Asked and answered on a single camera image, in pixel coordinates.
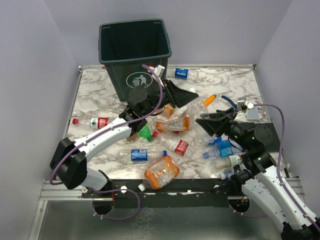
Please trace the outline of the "black flat box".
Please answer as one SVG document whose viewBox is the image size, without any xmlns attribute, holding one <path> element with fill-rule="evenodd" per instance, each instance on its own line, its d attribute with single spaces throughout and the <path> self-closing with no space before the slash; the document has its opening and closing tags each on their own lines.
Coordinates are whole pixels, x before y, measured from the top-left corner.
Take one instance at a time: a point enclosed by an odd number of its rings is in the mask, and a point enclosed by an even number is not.
<svg viewBox="0 0 320 240">
<path fill-rule="evenodd" d="M 253 122 L 240 122 L 239 125 L 245 130 L 249 131 L 254 127 L 260 129 L 267 129 L 267 133 L 270 135 L 269 140 L 266 141 L 265 148 L 270 153 L 278 152 L 280 149 L 280 140 L 273 123 L 253 123 Z"/>
</svg>

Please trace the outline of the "green plastic bottle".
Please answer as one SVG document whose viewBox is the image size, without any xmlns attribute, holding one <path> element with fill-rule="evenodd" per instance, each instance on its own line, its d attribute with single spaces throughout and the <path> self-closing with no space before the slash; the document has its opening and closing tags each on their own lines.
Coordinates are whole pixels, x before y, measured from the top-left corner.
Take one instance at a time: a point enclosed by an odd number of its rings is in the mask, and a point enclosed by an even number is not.
<svg viewBox="0 0 320 240">
<path fill-rule="evenodd" d="M 154 127 L 145 125 L 137 134 L 148 142 L 154 142 L 158 140 L 155 132 L 157 132 L 157 130 Z"/>
</svg>

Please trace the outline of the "large orange juice bottle far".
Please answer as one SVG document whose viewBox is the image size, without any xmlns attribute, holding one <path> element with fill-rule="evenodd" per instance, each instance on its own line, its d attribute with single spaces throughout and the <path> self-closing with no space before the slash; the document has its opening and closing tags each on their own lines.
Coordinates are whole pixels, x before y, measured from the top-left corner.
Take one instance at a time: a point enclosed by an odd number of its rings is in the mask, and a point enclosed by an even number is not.
<svg viewBox="0 0 320 240">
<path fill-rule="evenodd" d="M 165 105 L 163 108 L 158 109 L 155 113 L 157 114 L 160 120 L 169 119 L 175 112 L 175 108 L 170 104 Z"/>
</svg>

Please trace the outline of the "far Pepsi label bottle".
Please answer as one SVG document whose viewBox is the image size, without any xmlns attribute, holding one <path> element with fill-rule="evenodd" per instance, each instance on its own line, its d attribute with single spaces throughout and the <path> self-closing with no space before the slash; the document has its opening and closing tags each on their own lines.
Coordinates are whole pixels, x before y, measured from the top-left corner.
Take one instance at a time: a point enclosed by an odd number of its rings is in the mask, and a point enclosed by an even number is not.
<svg viewBox="0 0 320 240">
<path fill-rule="evenodd" d="M 199 72 L 194 69 L 186 69 L 186 68 L 176 68 L 174 71 L 174 77 L 176 79 L 183 79 L 183 80 L 189 80 L 189 79 L 195 79 L 199 75 Z"/>
</svg>

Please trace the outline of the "large orange juice bottle near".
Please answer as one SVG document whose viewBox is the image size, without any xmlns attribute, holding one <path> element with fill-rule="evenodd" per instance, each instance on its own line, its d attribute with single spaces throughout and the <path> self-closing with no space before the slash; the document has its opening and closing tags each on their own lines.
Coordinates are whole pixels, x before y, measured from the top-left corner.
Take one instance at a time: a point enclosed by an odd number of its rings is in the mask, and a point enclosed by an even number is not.
<svg viewBox="0 0 320 240">
<path fill-rule="evenodd" d="M 146 168 L 138 188 L 141 192 L 146 189 L 159 190 L 172 182 L 179 173 L 178 164 L 171 156 L 166 155 Z"/>
</svg>

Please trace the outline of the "large orange juice bottle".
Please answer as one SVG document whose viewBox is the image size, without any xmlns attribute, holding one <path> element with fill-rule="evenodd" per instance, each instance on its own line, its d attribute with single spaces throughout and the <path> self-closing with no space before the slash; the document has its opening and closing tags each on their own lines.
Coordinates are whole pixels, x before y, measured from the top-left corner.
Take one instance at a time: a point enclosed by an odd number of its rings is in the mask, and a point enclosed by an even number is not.
<svg viewBox="0 0 320 240">
<path fill-rule="evenodd" d="M 171 156 L 166 155 L 146 168 L 138 188 L 141 192 L 146 189 L 159 190 L 172 182 L 179 173 L 178 164 Z"/>
<path fill-rule="evenodd" d="M 170 104 L 165 105 L 163 108 L 158 109 L 155 113 L 157 114 L 160 120 L 169 119 L 175 112 L 175 108 Z"/>
</svg>

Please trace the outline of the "red label clear bottle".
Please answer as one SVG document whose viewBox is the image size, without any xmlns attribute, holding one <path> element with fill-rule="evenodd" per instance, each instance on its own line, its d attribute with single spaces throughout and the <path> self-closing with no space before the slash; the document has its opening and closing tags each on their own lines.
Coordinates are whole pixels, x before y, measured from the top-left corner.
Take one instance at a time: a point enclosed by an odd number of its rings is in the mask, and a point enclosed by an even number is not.
<svg viewBox="0 0 320 240">
<path fill-rule="evenodd" d="M 161 137 L 159 141 L 164 147 L 184 158 L 190 159 L 196 152 L 195 148 L 190 143 L 179 137 Z"/>
</svg>

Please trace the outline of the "orange label crushed bottle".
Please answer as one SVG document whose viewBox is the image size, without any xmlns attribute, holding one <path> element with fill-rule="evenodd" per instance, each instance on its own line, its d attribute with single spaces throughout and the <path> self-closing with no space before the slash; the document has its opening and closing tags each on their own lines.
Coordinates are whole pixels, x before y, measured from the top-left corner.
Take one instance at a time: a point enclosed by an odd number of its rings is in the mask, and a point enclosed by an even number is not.
<svg viewBox="0 0 320 240">
<path fill-rule="evenodd" d="M 188 115 L 176 119 L 158 121 L 155 124 L 158 132 L 185 132 L 190 130 L 190 118 Z"/>
</svg>

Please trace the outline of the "large clear plastic bottle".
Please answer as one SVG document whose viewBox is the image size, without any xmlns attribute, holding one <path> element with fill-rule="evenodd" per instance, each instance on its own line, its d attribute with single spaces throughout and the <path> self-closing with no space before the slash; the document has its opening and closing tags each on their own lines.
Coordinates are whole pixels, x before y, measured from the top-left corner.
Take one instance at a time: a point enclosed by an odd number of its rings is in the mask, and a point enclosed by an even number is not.
<svg viewBox="0 0 320 240">
<path fill-rule="evenodd" d="M 188 116 L 190 125 L 195 125 L 196 119 L 200 118 L 201 114 L 206 114 L 208 112 L 205 101 L 205 97 L 198 97 L 186 106 L 179 108 L 177 110 L 177 118 L 180 119 Z"/>
</svg>

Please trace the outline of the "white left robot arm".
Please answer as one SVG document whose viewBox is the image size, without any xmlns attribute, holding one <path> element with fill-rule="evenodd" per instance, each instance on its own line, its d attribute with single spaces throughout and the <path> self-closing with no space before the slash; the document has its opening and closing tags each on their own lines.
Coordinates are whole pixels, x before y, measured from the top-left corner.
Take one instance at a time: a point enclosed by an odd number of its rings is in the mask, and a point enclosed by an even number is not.
<svg viewBox="0 0 320 240">
<path fill-rule="evenodd" d="M 106 197 L 111 190 L 107 175 L 89 168 L 88 162 L 111 145 L 139 132 L 157 109 L 168 104 L 181 108 L 198 96 L 177 87 L 171 80 L 160 81 L 153 94 L 149 94 L 145 87 L 133 88 L 126 109 L 107 126 L 77 140 L 66 137 L 58 143 L 49 165 L 52 169 L 50 183 L 55 185 L 54 178 L 58 177 L 69 190 L 83 186 L 101 198 Z"/>
</svg>

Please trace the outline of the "light blue label bottle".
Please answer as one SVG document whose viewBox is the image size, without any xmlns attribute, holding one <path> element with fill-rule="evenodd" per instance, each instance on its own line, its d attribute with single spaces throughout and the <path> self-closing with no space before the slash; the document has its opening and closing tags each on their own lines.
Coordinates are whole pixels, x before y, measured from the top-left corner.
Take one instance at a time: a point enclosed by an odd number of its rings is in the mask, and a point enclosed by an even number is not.
<svg viewBox="0 0 320 240">
<path fill-rule="evenodd" d="M 242 151 L 234 147 L 229 140 L 222 140 L 204 152 L 202 156 L 204 159 L 220 159 L 240 153 L 242 153 Z"/>
</svg>

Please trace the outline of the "crushed Pepsi bottle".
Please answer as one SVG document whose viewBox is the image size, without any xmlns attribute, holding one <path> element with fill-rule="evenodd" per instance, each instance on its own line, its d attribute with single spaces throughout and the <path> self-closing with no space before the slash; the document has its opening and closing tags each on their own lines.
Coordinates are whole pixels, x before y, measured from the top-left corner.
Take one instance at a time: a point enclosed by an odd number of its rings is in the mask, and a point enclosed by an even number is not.
<svg viewBox="0 0 320 240">
<path fill-rule="evenodd" d="M 222 141 L 220 136 L 210 136 L 203 130 L 196 133 L 199 143 L 203 146 L 213 146 Z"/>
</svg>

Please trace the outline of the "grey white power bank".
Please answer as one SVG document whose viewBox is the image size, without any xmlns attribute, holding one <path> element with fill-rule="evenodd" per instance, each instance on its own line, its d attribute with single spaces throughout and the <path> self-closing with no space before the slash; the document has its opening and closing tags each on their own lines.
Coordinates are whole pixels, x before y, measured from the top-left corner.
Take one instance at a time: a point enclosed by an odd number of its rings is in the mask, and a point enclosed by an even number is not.
<svg viewBox="0 0 320 240">
<path fill-rule="evenodd" d="M 261 117 L 259 115 L 259 110 L 257 107 L 253 107 L 253 108 L 248 108 L 246 111 L 246 119 L 248 121 L 255 121 L 255 120 L 260 120 Z"/>
</svg>

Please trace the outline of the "dark green trash bin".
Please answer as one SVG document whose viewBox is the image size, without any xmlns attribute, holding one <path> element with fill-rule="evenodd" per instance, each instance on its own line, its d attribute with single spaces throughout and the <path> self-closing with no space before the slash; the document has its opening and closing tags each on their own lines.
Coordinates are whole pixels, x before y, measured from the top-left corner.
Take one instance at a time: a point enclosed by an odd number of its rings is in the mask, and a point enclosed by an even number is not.
<svg viewBox="0 0 320 240">
<path fill-rule="evenodd" d="M 167 67 L 172 56 L 161 18 L 104 23 L 99 26 L 98 58 L 105 66 L 118 99 L 126 102 L 135 87 L 149 94 L 159 90 L 143 65 Z"/>
</svg>

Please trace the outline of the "blue handled pliers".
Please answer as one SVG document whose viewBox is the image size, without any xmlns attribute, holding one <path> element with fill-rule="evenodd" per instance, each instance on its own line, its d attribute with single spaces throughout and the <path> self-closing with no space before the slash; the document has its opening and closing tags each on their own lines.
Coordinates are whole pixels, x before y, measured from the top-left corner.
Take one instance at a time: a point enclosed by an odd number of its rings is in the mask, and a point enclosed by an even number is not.
<svg viewBox="0 0 320 240">
<path fill-rule="evenodd" d="M 234 111 L 238 111 L 238 105 L 235 102 L 233 102 L 229 97 L 222 95 L 221 98 L 227 101 L 234 108 Z"/>
</svg>

